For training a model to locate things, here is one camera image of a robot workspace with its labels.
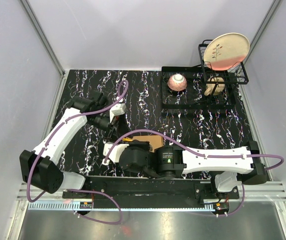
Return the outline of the brown cardboard express box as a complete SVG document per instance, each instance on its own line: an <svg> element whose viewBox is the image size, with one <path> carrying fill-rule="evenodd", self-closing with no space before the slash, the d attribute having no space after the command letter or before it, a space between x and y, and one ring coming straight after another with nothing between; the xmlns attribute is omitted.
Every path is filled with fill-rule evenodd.
<svg viewBox="0 0 286 240"><path fill-rule="evenodd" d="M158 149L163 146L163 138L159 135L141 135L134 136L131 139L141 142L149 142L151 152L154 152L155 149Z"/></svg>

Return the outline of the yellow black utility knife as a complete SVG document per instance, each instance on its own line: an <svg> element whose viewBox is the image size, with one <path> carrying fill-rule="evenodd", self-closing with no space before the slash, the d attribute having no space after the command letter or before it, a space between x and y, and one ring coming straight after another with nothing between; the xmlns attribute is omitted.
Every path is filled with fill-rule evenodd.
<svg viewBox="0 0 286 240"><path fill-rule="evenodd" d="M124 143L129 144L129 143L133 143L134 140L131 139L131 138L125 137L125 138L122 139L122 141L123 141Z"/></svg>

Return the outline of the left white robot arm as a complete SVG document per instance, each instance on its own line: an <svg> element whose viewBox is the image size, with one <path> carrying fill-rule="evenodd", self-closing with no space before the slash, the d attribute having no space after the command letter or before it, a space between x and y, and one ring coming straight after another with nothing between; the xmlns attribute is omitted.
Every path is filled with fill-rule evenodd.
<svg viewBox="0 0 286 240"><path fill-rule="evenodd" d="M109 104L101 92L95 92L89 99L73 97L49 135L32 151L24 150L20 154L23 181L29 187L34 186L49 194L73 189L78 197L87 197L91 186L85 182L85 177L76 172L61 171L57 166L59 159L85 125L104 131L103 137L107 141L116 140L128 132L125 112L126 105L122 97L117 97L113 104Z"/></svg>

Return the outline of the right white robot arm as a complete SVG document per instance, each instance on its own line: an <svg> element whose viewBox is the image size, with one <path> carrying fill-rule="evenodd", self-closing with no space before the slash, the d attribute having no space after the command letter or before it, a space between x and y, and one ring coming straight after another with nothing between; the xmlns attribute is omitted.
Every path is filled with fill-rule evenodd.
<svg viewBox="0 0 286 240"><path fill-rule="evenodd" d="M128 172L144 172L155 179L174 179L182 174L214 172L210 194L221 198L240 184L260 185L267 182L265 166L260 161L257 144L234 149L197 149L175 145L149 151L147 142L117 146L115 161Z"/></svg>

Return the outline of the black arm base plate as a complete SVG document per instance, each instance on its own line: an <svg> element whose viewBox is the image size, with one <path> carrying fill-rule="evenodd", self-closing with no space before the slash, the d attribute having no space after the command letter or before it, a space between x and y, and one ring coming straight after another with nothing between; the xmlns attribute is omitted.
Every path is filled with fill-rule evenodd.
<svg viewBox="0 0 286 240"><path fill-rule="evenodd" d="M105 193L111 197L176 195L197 200L240 198L236 186L230 192L219 193L209 180L200 179L87 176L82 189Z"/></svg>

